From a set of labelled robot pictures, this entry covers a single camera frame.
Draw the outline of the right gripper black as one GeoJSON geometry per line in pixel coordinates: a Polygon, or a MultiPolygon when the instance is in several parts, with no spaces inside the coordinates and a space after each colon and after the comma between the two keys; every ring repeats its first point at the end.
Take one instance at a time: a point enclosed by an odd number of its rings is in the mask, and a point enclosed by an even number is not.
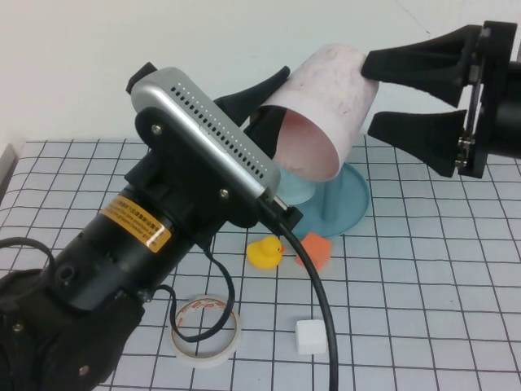
{"type": "Polygon", "coordinates": [[[453,107],[465,86],[472,90],[467,118],[465,110],[379,112],[368,135],[447,178],[456,159],[459,174],[481,178],[488,156],[517,158],[518,63],[510,59],[516,29],[487,21],[483,28],[470,24],[425,42],[371,51],[361,68],[366,79],[421,90],[453,107]]]}

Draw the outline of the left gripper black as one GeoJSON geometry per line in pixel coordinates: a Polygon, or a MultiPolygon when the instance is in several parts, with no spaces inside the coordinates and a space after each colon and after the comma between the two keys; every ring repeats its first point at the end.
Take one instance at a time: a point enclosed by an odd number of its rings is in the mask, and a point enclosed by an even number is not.
{"type": "MultiPolygon", "coordinates": [[[[290,74],[289,67],[282,67],[255,86],[213,100],[236,125],[255,112],[244,133],[270,159],[287,110],[258,107],[290,74]]],[[[292,230],[302,219],[298,208],[270,200],[266,191],[248,195],[246,187],[235,182],[222,163],[211,162],[208,152],[190,141],[165,112],[146,108],[136,116],[135,126],[150,150],[126,174],[129,191],[198,245],[205,245],[226,222],[241,228],[262,222],[279,235],[281,226],[292,230]]]]}

